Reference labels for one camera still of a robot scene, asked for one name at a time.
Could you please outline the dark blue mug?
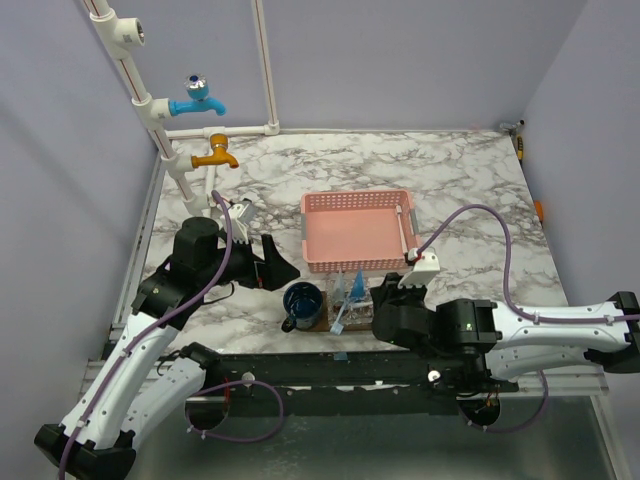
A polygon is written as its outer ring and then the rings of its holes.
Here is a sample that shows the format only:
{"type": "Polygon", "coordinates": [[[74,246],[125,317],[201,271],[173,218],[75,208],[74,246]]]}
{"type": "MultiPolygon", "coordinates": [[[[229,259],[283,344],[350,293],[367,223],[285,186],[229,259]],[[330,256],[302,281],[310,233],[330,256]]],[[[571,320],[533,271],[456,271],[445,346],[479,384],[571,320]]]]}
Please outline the dark blue mug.
{"type": "Polygon", "coordinates": [[[285,333],[312,330],[321,318],[323,306],[324,297],[317,286],[309,282],[294,283],[283,296],[286,318],[281,330],[285,333]]]}

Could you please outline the brown oval wooden tray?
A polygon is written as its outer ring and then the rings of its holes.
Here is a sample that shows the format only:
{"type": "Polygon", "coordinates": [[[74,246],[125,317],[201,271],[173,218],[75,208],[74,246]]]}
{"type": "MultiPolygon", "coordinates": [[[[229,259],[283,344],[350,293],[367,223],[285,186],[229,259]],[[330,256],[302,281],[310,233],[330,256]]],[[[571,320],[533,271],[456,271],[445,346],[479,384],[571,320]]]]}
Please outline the brown oval wooden tray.
{"type": "MultiPolygon", "coordinates": [[[[321,315],[316,325],[311,328],[311,332],[314,333],[328,333],[331,325],[333,324],[337,313],[333,313],[331,310],[331,298],[323,292],[323,307],[321,315]]],[[[372,326],[373,317],[373,302],[370,297],[370,303],[364,308],[348,309],[348,312],[344,316],[343,324],[346,332],[357,331],[370,331],[372,326]]]]}

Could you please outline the pink perforated plastic basket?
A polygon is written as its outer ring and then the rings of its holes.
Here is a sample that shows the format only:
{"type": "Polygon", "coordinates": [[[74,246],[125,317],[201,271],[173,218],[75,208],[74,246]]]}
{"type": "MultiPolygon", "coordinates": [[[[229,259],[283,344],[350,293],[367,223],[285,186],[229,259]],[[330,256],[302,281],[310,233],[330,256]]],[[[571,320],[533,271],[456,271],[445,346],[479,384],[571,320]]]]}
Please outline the pink perforated plastic basket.
{"type": "Polygon", "coordinates": [[[302,254],[313,274],[402,271],[396,205],[401,205],[408,249],[416,248],[406,189],[306,193],[301,198],[302,254]]]}

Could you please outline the white pink toothbrush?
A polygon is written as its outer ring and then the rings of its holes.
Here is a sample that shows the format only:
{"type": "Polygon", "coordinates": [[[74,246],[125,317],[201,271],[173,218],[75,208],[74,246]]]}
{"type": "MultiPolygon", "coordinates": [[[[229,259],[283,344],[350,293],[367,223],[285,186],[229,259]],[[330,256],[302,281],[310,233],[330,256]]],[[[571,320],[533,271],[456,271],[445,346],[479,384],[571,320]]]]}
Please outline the white pink toothbrush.
{"type": "Polygon", "coordinates": [[[403,227],[401,205],[396,205],[395,213],[396,213],[396,218],[397,218],[397,223],[398,223],[398,229],[399,229],[399,236],[400,236],[402,252],[403,252],[403,255],[406,255],[408,253],[409,249],[408,249],[408,246],[407,246],[404,227],[403,227]]]}

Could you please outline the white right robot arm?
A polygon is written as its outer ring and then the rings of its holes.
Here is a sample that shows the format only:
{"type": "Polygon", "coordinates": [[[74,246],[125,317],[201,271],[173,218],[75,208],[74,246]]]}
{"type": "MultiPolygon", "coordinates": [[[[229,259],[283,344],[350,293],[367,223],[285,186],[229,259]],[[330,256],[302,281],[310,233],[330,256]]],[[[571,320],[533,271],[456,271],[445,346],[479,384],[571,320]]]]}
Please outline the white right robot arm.
{"type": "Polygon", "coordinates": [[[430,309],[426,288],[404,288],[400,280],[390,273],[371,288],[373,334],[425,360],[427,380],[441,392],[514,391],[524,374],[576,365],[639,371],[639,303],[631,292],[534,313],[468,298],[430,309]]]}

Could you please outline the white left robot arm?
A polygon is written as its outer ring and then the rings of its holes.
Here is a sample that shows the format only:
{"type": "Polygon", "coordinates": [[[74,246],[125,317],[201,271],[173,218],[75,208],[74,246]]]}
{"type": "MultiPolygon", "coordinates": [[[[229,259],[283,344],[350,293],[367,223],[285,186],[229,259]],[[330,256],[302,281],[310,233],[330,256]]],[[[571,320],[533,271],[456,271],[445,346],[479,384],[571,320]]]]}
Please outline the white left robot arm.
{"type": "Polygon", "coordinates": [[[235,282],[274,291],[299,277],[271,235],[262,237],[261,256],[248,244],[219,247],[226,236],[209,218],[183,222],[172,254],[139,285],[120,339],[93,384],[63,420],[39,429],[34,443],[61,477],[125,478],[143,441],[172,410],[194,392],[209,395],[220,387],[222,372],[212,364],[217,355],[202,346],[188,348],[153,386],[143,385],[212,287],[235,282]]]}

